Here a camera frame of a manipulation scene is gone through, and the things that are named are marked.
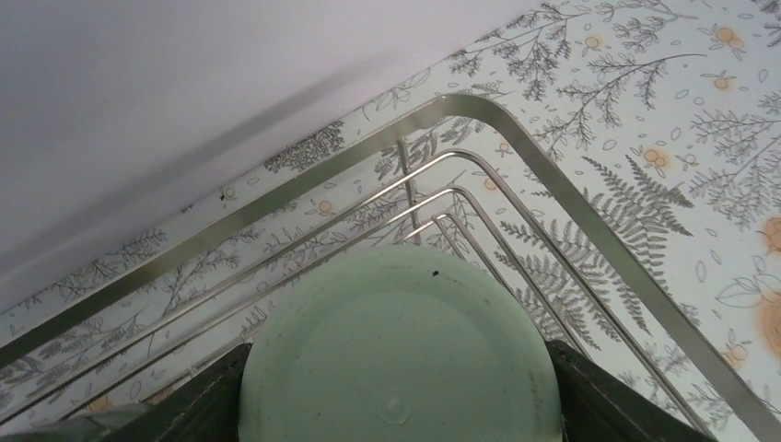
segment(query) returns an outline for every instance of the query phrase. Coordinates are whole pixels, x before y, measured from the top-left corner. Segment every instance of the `metal rack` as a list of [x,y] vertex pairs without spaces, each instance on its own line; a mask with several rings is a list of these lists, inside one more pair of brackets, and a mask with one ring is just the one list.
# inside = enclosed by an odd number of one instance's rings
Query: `metal rack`
[[[427,219],[420,219],[419,209],[428,206],[437,199],[444,195],[456,194],[462,198],[477,214],[478,218],[483,223],[484,227],[490,233],[495,245],[501,249],[514,264],[516,270],[521,275],[525,283],[531,289],[533,294],[542,304],[546,312],[554,319],[555,323],[561,329],[562,335],[568,340],[575,348],[578,349],[583,355],[589,357],[587,349],[580,343],[576,335],[566,326],[565,320],[556,312],[554,306],[551,305],[542,290],[535,284],[530,274],[524,269],[521,259],[513,251],[507,240],[503,237],[502,233],[496,227],[491,220],[490,216],[481,207],[475,196],[467,189],[451,185],[442,188],[436,192],[428,194],[420,201],[416,201],[415,178],[419,178],[423,173],[433,168],[435,165],[443,163],[444,161],[459,158],[462,160],[468,160],[477,166],[482,173],[490,178],[497,189],[501,191],[510,205],[515,209],[519,216],[530,226],[531,230],[537,235],[541,242],[546,246],[547,250],[553,254],[553,256],[562,264],[566,271],[572,276],[573,280],[581,288],[583,293],[593,302],[595,308],[607,318],[618,332],[622,341],[632,351],[635,357],[640,361],[643,367],[648,373],[655,379],[662,390],[668,395],[670,400],[681,411],[684,418],[699,431],[711,435],[707,428],[707,425],[702,419],[694,412],[687,400],[678,392],[670,380],[665,374],[656,366],[653,360],[643,351],[643,348],[639,342],[632,336],[621,321],[615,316],[615,314],[608,308],[608,306],[600,299],[595,293],[594,289],[589,286],[586,279],[581,274],[579,269],[570,261],[570,259],[561,251],[555,241],[546,234],[540,223],[530,212],[530,210],[524,205],[524,203],[518,198],[513,190],[507,185],[507,183],[499,176],[497,172],[491,167],[491,165],[485,161],[482,157],[474,154],[473,152],[459,149],[452,149],[440,152],[436,156],[430,158],[426,163],[418,166],[415,169],[411,169],[409,164],[409,153],[402,140],[407,134],[414,132],[419,128],[427,127],[432,122],[436,122],[443,116],[459,115],[474,118],[476,120],[484,121],[494,126],[497,131],[502,134],[507,141],[512,145],[519,153],[520,157],[525,161],[527,166],[537,175],[540,182],[551,192],[553,197],[564,207],[570,217],[578,224],[578,226],[586,233],[591,239],[592,243],[602,252],[608,262],[615,268],[616,272],[622,276],[627,285],[631,287],[643,300],[648,309],[657,318],[659,323],[665,327],[670,336],[675,339],[683,351],[692,359],[694,364],[701,370],[703,375],[713,384],[716,390],[721,394],[725,401],[732,407],[736,415],[743,420],[743,422],[756,434],[761,440],[769,439],[769,436],[774,436],[781,424],[773,417],[773,415],[764,407],[763,403],[753,395],[751,390],[745,383],[735,374],[735,372],[726,365],[722,360],[719,353],[713,346],[705,339],[705,337],[696,329],[696,327],[678,310],[675,304],[669,300],[669,297],[659,287],[659,285],[651,278],[647,271],[641,264],[632,256],[631,252],[627,250],[621,241],[615,236],[615,234],[607,227],[607,225],[601,220],[599,215],[590,207],[588,202],[580,195],[577,189],[572,183],[564,176],[561,170],[551,162],[527,136],[523,129],[512,119],[510,114],[501,108],[499,105],[489,101],[487,99],[480,99],[473,96],[445,96],[438,99],[434,99],[431,102],[424,105],[419,110],[416,110],[405,117],[400,118],[396,122],[391,123],[389,126],[381,129],[380,131],[372,134],[363,142],[354,145],[346,149],[342,154],[320,163],[318,166],[308,170],[299,177],[289,181],[288,183],[280,186],[274,191],[259,198],[255,202],[248,204],[244,208],[240,209],[233,215],[225,218],[224,220],[209,227],[197,236],[196,243],[202,245],[203,248],[210,247],[212,243],[219,243],[224,240],[230,234],[233,234],[237,230],[244,228],[248,224],[269,215],[276,208],[284,206],[287,202],[297,198],[301,194],[314,189],[327,179],[338,175],[339,173],[359,164],[364,159],[370,157],[374,153],[380,151],[380,149],[387,147],[388,145],[395,145],[399,149],[399,159],[401,161],[402,176],[385,186],[384,188],[373,192],[369,196],[357,201],[348,207],[346,207],[341,213],[332,216],[328,221],[321,225],[314,227],[305,235],[301,235],[292,241],[287,246],[283,247],[275,254],[264,257],[257,262],[249,265],[246,269],[233,274],[229,278],[221,281],[209,289],[206,293],[201,295],[196,301],[187,305],[186,307],[170,314],[164,319],[158,321],[127,338],[123,343],[117,345],[110,351],[104,353],[100,357],[95,358],[86,365],[79,368],[64,377],[62,377],[57,383],[50,386],[48,389],[41,391],[35,397],[30,398],[28,401],[21,403],[14,407],[9,412],[5,413],[0,419],[0,425],[4,424],[14,417],[24,413],[31,409],[36,404],[51,398],[57,393],[58,390],[67,387],[76,380],[91,373],[97,366],[110,360],[114,356],[126,351],[134,345],[138,345],[144,339],[151,336],[153,333],[158,332],[171,323],[177,320],[182,320],[184,317],[194,309],[198,308],[202,304],[209,300],[218,297],[221,293],[225,292],[231,286],[235,285],[238,281],[247,277],[250,274],[262,269],[272,262],[285,256],[288,252],[295,250],[301,245],[305,244],[311,238],[327,231],[329,228],[334,227],[340,221],[345,220],[350,214],[359,210],[366,204],[371,204],[377,201],[383,195],[389,192],[403,188],[406,192],[406,198],[408,201],[408,207],[401,210],[397,214],[384,219],[361,234],[348,239],[341,246],[330,250],[323,256],[320,256],[317,260],[308,262],[304,267],[298,269],[285,276],[280,281],[277,281],[273,285],[268,286],[264,291],[258,294],[253,294],[251,297],[247,297],[241,300],[233,307],[221,312],[217,316],[210,320],[200,324],[196,329],[192,330],[187,335],[181,337],[173,344],[168,346],[165,350],[157,353],[153,357],[143,361],[130,369],[128,369],[119,378],[116,378],[109,385],[93,391],[89,397],[85,398],[83,402],[76,404],[71,410],[64,413],[61,417],[67,418],[74,413],[77,413],[85,404],[90,403],[95,398],[105,394],[108,391],[113,390],[118,385],[121,385],[126,380],[140,373],[142,370],[154,365],[157,361],[165,358],[171,352],[184,346],[186,343],[204,335],[211,331],[214,327],[222,322],[233,318],[247,307],[250,307],[254,303],[263,297],[269,296],[275,290],[288,284],[290,281],[299,277],[308,270],[326,262],[332,256],[355,246],[355,244],[361,242],[365,238],[381,231],[383,228],[387,228],[396,223],[404,222],[406,219],[411,220],[413,230],[407,233],[401,242],[412,242],[414,244],[420,244],[420,234],[429,228],[438,228],[443,237],[450,244],[453,253],[464,258],[459,248],[453,242],[453,239],[447,234],[447,223],[450,223],[452,227],[455,227],[459,234],[466,239],[470,248],[475,252],[480,261],[485,266],[486,270],[493,275],[508,291],[512,292],[513,286],[505,279],[505,277],[495,267],[488,254],[485,251],[485,245],[479,243],[470,230],[463,225],[463,223],[454,214],[443,212],[437,215],[431,216]],[[117,297],[118,295],[125,296],[129,294],[134,286],[142,285],[144,282],[148,282],[162,270],[165,270],[166,265],[170,265],[171,262],[176,264],[185,262],[191,256],[195,254],[192,244],[182,243],[167,252],[161,254],[151,262],[142,265],[139,269],[136,269],[128,273],[117,283],[113,283],[99,291],[97,294],[87,301],[77,304],[74,308],[63,312],[60,316],[76,315],[76,319],[87,318],[93,310],[101,306],[100,300],[103,292],[106,292],[108,298]],[[63,324],[67,322],[60,322],[60,328],[67,330]],[[57,330],[47,331],[50,335],[56,336]],[[193,367],[188,368],[180,376],[177,377],[178,381],[186,379],[187,377],[194,376],[200,368],[208,365],[209,361],[212,361],[222,354],[229,351],[237,344],[247,342],[251,340],[251,335],[254,331],[242,333],[230,342],[226,343],[223,347],[217,349],[209,355],[205,360],[199,362]],[[46,333],[40,331],[38,335],[32,336],[39,337]],[[30,341],[29,345],[35,345],[34,339],[29,336],[26,338]],[[37,345],[31,346],[30,350],[36,348]]]

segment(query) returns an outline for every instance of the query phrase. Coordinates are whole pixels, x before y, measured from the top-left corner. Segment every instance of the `dish rack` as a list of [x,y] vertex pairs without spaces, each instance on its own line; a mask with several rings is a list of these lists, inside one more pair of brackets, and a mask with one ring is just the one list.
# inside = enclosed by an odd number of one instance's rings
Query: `dish rack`
[[[622,342],[629,348],[650,376],[656,380],[661,390],[667,394],[671,402],[680,411],[683,418],[688,421],[692,427],[706,435],[713,436],[705,422],[692,409],[681,393],[676,390],[665,373],[654,363],[652,357],[644,351],[643,347],[635,339],[632,333],[626,329],[624,324],[622,324],[620,319],[600,298],[594,288],[588,284],[587,279],[582,274],[581,270],[572,263],[564,252],[562,252],[560,245],[545,232],[541,224],[535,218],[534,213],[520,200],[516,192],[510,188],[491,164],[471,151],[450,149],[439,152],[414,169],[411,167],[410,153],[408,146],[403,141],[404,138],[416,130],[431,126],[442,118],[449,116],[461,116],[475,119],[496,129],[498,133],[507,140],[509,145],[512,146],[531,172],[534,173],[539,182],[547,188],[551,196],[561,204],[571,219],[599,249],[605,259],[614,268],[615,272],[621,275],[626,284],[644,302],[645,306],[665,328],[669,336],[677,342],[681,349],[692,360],[694,365],[713,385],[718,394],[724,398],[726,403],[734,410],[735,414],[743,423],[745,423],[760,439],[766,439],[777,434],[775,433],[774,428],[777,429],[779,423],[767,410],[761,400],[752,393],[742,379],[725,363],[719,352],[670,300],[670,297],[665,291],[623,245],[616,234],[589,205],[564,173],[538,146],[534,144],[534,142],[531,141],[529,135],[514,120],[511,114],[489,99],[468,95],[440,96],[429,101],[419,109],[401,117],[365,138],[363,141],[345,149],[342,153],[308,169],[296,178],[242,207],[237,212],[218,221],[195,237],[187,239],[180,245],[161,253],[151,261],[127,273],[121,279],[107,285],[93,296],[75,303],[57,317],[43,323],[41,326],[22,335],[20,338],[4,347],[0,350],[0,355],[2,355],[0,361],[3,362],[2,366],[6,366],[8,364],[7,361],[14,361],[22,355],[26,355],[31,350],[38,348],[42,343],[46,343],[51,338],[68,330],[78,322],[85,320],[109,305],[120,301],[134,290],[148,284],[160,275],[175,268],[180,263],[186,262],[197,253],[210,247],[215,247],[241,229],[272,214],[276,210],[282,209],[290,201],[295,200],[306,192],[322,185],[330,178],[360,164],[372,155],[389,148],[398,150],[397,155],[402,170],[400,178],[385,185],[379,190],[372,192],[370,195],[363,197],[359,201],[350,204],[343,211],[331,216],[327,221],[312,228],[310,231],[304,232],[303,235],[298,236],[295,240],[292,240],[274,254],[253,263],[246,269],[235,273],[213,286],[191,304],[176,310],[159,322],[139,331],[137,334],[129,336],[124,342],[110,351],[93,359],[73,373],[61,378],[54,385],[5,413],[0,419],[0,424],[4,424],[25,411],[30,410],[38,403],[50,399],[57,394],[58,390],[67,387],[84,376],[88,376],[100,364],[105,363],[116,355],[138,345],[153,333],[163,330],[165,327],[174,321],[181,319],[195,308],[198,308],[209,300],[219,296],[243,278],[253,274],[258,269],[270,265],[272,262],[286,256],[287,253],[304,245],[312,238],[316,238],[319,234],[326,232],[329,228],[353,215],[362,207],[373,204],[390,192],[398,192],[399,190],[403,191],[406,195],[406,208],[395,215],[379,220],[360,234],[349,238],[343,244],[321,255],[318,259],[310,261],[304,266],[296,269],[294,272],[285,275],[281,280],[267,286],[261,293],[253,294],[251,297],[242,299],[232,308],[224,310],[218,315],[206,320],[204,323],[197,326],[197,328],[191,330],[189,333],[169,345],[166,350],[158,352],[136,366],[132,366],[109,385],[92,391],[83,402],[75,404],[72,409],[63,413],[61,418],[68,418],[78,413],[83,409],[86,403],[90,403],[95,398],[111,391],[141,371],[153,366],[156,362],[162,360],[172,352],[175,352],[177,349],[182,348],[185,344],[192,342],[194,339],[211,331],[224,321],[234,317],[237,313],[252,306],[253,303],[256,303],[259,299],[268,297],[279,288],[291,282],[295,282],[300,275],[313,267],[328,261],[331,257],[354,247],[367,238],[371,238],[372,235],[377,234],[383,229],[397,226],[399,223],[409,223],[411,228],[408,229],[409,231],[405,231],[404,235],[400,238],[394,238],[393,242],[424,245],[421,240],[422,234],[429,229],[436,229],[441,232],[442,238],[444,238],[449,245],[449,251],[466,259],[462,247],[456,244],[456,239],[452,235],[452,232],[458,232],[458,235],[466,241],[468,248],[477,256],[477,263],[481,264],[481,266],[495,277],[510,293],[513,293],[515,285],[511,284],[503,273],[497,269],[488,252],[489,246],[490,248],[502,250],[509,262],[515,267],[520,277],[522,277],[527,287],[536,296],[536,299],[540,302],[546,314],[550,315],[559,328],[560,338],[569,342],[581,354],[590,357],[589,350],[577,338],[576,334],[571,330],[571,327],[567,325],[566,319],[557,312],[555,306],[552,305],[548,297],[535,283],[530,273],[526,271],[521,258],[513,250],[505,236],[496,224],[494,224],[489,214],[486,213],[478,201],[478,198],[472,192],[455,184],[445,186],[426,195],[421,195],[417,192],[415,185],[416,179],[420,179],[430,169],[437,165],[444,164],[453,158],[459,158],[473,163],[473,165],[479,168],[479,170],[493,182],[497,189],[501,191],[512,208],[518,213],[523,221],[527,223],[531,231],[533,231],[542,244],[544,244],[551,254],[553,254],[555,259],[566,269],[579,288],[593,303],[595,309],[610,321]],[[439,211],[433,215],[421,215],[421,209],[431,207],[432,204],[446,195],[457,195],[471,207],[480,220],[483,228],[488,232],[488,238],[492,241],[491,244],[481,243],[458,216],[447,210]],[[210,362],[216,360],[221,355],[226,354],[236,345],[250,342],[252,335],[256,331],[257,329],[247,329],[245,332],[215,350],[198,364],[182,370],[177,377],[177,380],[173,383],[181,384],[182,382],[186,382],[205,366],[208,366]]]

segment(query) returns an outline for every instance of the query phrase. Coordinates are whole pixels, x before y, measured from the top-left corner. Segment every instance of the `green plastic bowl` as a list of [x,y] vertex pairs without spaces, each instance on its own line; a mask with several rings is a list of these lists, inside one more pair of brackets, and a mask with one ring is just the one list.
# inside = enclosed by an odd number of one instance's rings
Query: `green plastic bowl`
[[542,337],[477,267],[437,250],[348,252],[303,276],[255,338],[241,442],[560,441]]

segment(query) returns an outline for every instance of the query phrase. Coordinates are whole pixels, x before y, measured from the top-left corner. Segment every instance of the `metal wire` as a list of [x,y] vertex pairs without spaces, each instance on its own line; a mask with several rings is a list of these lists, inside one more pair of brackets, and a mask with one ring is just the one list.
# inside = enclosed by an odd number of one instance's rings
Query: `metal wire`
[[[231,277],[227,278],[226,280],[215,285],[206,293],[204,293],[201,297],[199,297],[197,301],[191,303],[190,305],[183,308],[182,310],[172,313],[165,319],[160,320],[155,324],[152,324],[151,326],[147,327],[143,331],[140,331],[136,335],[129,338],[127,341],[117,345],[109,352],[106,352],[100,357],[97,357],[96,359],[94,359],[93,361],[91,361],[81,369],[77,370],[75,373],[72,373],[67,377],[61,378],[57,383],[50,386],[48,389],[42,391],[39,395],[35,396],[34,398],[31,398],[27,402],[21,403],[20,405],[15,407],[12,411],[6,413],[2,421],[0,421],[0,425],[10,421],[11,419],[20,415],[21,413],[24,413],[26,410],[29,410],[30,408],[37,405],[41,401],[45,401],[46,399],[52,397],[52,395],[56,394],[57,391],[66,388],[67,386],[71,385],[73,382],[84,377],[87,373],[90,373],[96,366],[113,358],[114,356],[127,350],[128,348],[137,345],[138,343],[141,343],[145,338],[151,336],[153,333],[162,330],[164,327],[168,326],[175,320],[181,319],[187,313],[193,311],[195,308],[201,306],[202,304],[208,302],[209,300],[223,293],[225,290],[229,289],[239,280],[244,279],[246,276],[257,272],[258,270],[271,264],[272,262],[275,262],[276,260],[285,256],[288,252],[297,249],[298,247],[303,245],[311,238],[315,237],[316,235],[319,235],[320,233],[326,231],[327,229],[335,226],[340,221],[346,219],[350,214],[352,214],[356,210],[359,210],[361,207],[365,206],[366,204],[370,204],[374,201],[377,201],[377,199],[381,198],[383,195],[392,191],[393,189],[398,188],[399,186],[404,186],[405,190],[407,191],[408,201],[410,203],[413,203],[415,201],[415,195],[414,195],[415,190],[412,184],[413,178],[419,176],[424,171],[431,169],[436,164],[442,162],[447,158],[458,157],[458,158],[470,160],[472,163],[478,166],[496,184],[497,189],[504,194],[504,196],[509,200],[513,208],[519,213],[519,215],[521,215],[521,217],[523,217],[523,219],[527,222],[527,224],[529,224],[532,231],[535,232],[535,234],[541,239],[543,244],[547,246],[548,250],[564,266],[564,268],[573,277],[576,283],[583,289],[583,292],[586,294],[586,296],[594,303],[597,310],[600,311],[606,318],[608,318],[608,320],[612,323],[612,325],[617,330],[619,336],[622,338],[624,343],[629,347],[629,349],[641,362],[644,368],[648,370],[650,375],[658,382],[658,385],[670,397],[670,400],[673,401],[673,403],[679,408],[679,410],[684,415],[684,417],[692,424],[693,427],[697,428],[699,431],[707,435],[712,436],[705,423],[694,412],[694,410],[692,410],[692,408],[689,406],[686,400],[681,396],[680,392],[678,392],[674,388],[674,386],[672,385],[670,380],[665,376],[665,374],[654,364],[654,362],[648,357],[648,355],[646,355],[646,353],[640,347],[640,344],[634,339],[634,337],[632,337],[631,333],[624,327],[624,325],[620,322],[620,320],[618,320],[618,318],[610,311],[610,309],[604,304],[604,302],[597,296],[593,288],[588,285],[588,283],[586,282],[585,278],[582,276],[578,268],[563,254],[563,252],[561,252],[561,250],[558,248],[558,245],[555,244],[547,236],[547,234],[544,232],[540,224],[537,222],[536,218],[531,214],[529,209],[520,201],[518,196],[504,182],[504,180],[498,175],[498,173],[494,171],[494,169],[490,166],[489,163],[487,163],[483,158],[479,157],[473,152],[454,149],[454,150],[441,152],[438,155],[432,157],[425,164],[419,166],[417,169],[409,170],[408,165],[404,166],[404,164],[408,162],[408,155],[406,153],[406,148],[403,144],[399,144],[398,147],[405,152],[403,155],[401,155],[402,172],[404,173],[404,176],[395,180],[394,182],[384,187],[383,189],[380,189],[370,194],[368,197],[350,205],[340,214],[335,215],[332,219],[321,224],[320,226],[311,229],[311,231],[308,232],[306,235],[302,235],[301,237],[292,241],[288,246],[280,249],[274,255],[265,257],[261,260],[254,262],[253,264],[248,266],[245,270],[236,273]],[[152,366],[153,364],[160,361],[164,357],[170,355],[173,351],[181,348],[186,343],[189,343],[190,341],[198,338],[199,336],[202,336],[204,333],[209,332],[210,330],[212,330],[214,327],[221,324],[225,320],[232,318],[234,315],[240,313],[245,308],[250,307],[254,303],[258,302],[260,299],[263,299],[264,297],[268,296],[274,290],[282,287],[283,285],[286,285],[287,283],[299,277],[303,273],[308,272],[309,270],[313,269],[314,267],[320,265],[323,262],[326,262],[332,256],[335,256],[336,254],[349,249],[350,247],[354,246],[356,243],[360,242],[365,238],[370,237],[371,235],[377,233],[381,229],[388,227],[393,223],[403,221],[403,219],[407,217],[411,217],[413,219],[414,229],[412,232],[408,233],[404,237],[404,240],[414,238],[415,242],[419,244],[420,233],[423,230],[431,227],[437,227],[442,231],[444,238],[449,243],[451,248],[453,248],[454,253],[456,253],[461,258],[464,258],[463,254],[459,250],[458,244],[456,244],[455,241],[452,238],[450,238],[449,235],[447,235],[445,226],[443,224],[443,220],[447,219],[449,222],[453,223],[453,225],[457,228],[459,233],[466,239],[466,241],[470,244],[472,249],[480,258],[480,260],[484,263],[488,272],[491,273],[491,275],[493,275],[499,281],[499,283],[502,284],[508,291],[512,292],[512,286],[502,276],[502,274],[498,271],[498,269],[496,269],[491,259],[488,257],[487,253],[485,253],[484,247],[482,247],[478,243],[478,241],[475,239],[475,237],[472,235],[469,229],[465,225],[463,225],[463,223],[458,219],[458,217],[450,213],[443,213],[443,214],[435,215],[429,221],[427,221],[423,225],[420,225],[418,220],[418,213],[417,213],[418,210],[434,202],[436,199],[452,193],[459,195],[459,197],[466,200],[466,202],[473,208],[478,218],[481,219],[488,232],[496,241],[498,247],[507,255],[510,262],[516,267],[516,270],[518,270],[518,272],[523,277],[524,281],[527,283],[532,293],[540,301],[542,307],[551,316],[551,318],[554,319],[556,325],[561,329],[566,339],[569,342],[571,342],[578,349],[578,351],[580,351],[583,355],[589,357],[586,348],[579,341],[576,335],[570,330],[570,328],[566,326],[561,316],[558,314],[558,312],[555,310],[553,305],[544,295],[542,290],[534,282],[531,275],[526,271],[526,269],[522,265],[519,256],[515,253],[515,251],[513,251],[513,249],[507,243],[506,239],[503,237],[503,235],[496,227],[496,225],[493,223],[493,221],[491,221],[490,216],[481,207],[481,205],[476,200],[474,195],[472,195],[469,191],[462,188],[461,186],[450,186],[448,188],[444,188],[437,192],[433,192],[430,195],[427,195],[426,198],[424,198],[422,201],[417,202],[415,204],[411,204],[408,208],[400,211],[398,214],[390,217],[385,221],[377,223],[375,226],[367,229],[362,234],[354,238],[348,239],[345,243],[343,243],[339,247],[319,257],[318,260],[307,263],[298,271],[289,274],[288,276],[278,281],[274,285],[267,287],[261,293],[253,294],[251,297],[248,297],[240,301],[232,308],[229,308],[228,310],[206,321],[205,323],[201,324],[191,332],[187,333],[185,336],[180,337],[180,339],[176,340],[173,344],[171,344],[166,349],[158,352],[157,354],[147,359],[146,361],[137,364],[135,367],[125,372],[122,376],[115,379],[109,385],[105,386],[104,388],[95,390],[93,393],[89,395],[88,398],[85,398],[81,403],[77,404],[70,411],[64,413],[62,417],[66,418],[77,413],[84,405],[90,403],[91,401],[100,397],[101,395],[113,390],[114,388],[121,385],[123,382],[132,378],[133,376],[137,375],[147,367]],[[224,352],[228,351],[230,348],[238,345],[239,343],[245,342],[249,337],[250,336],[248,334],[242,333],[240,337],[237,337],[227,345],[221,347],[219,350],[212,353],[212,355],[223,354]]]

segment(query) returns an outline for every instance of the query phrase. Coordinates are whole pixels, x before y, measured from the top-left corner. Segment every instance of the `round green object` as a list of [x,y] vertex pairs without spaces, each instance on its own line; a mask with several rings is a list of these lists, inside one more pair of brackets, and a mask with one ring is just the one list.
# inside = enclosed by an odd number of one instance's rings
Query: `round green object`
[[561,441],[544,341],[477,267],[351,251],[301,278],[255,338],[241,442]]

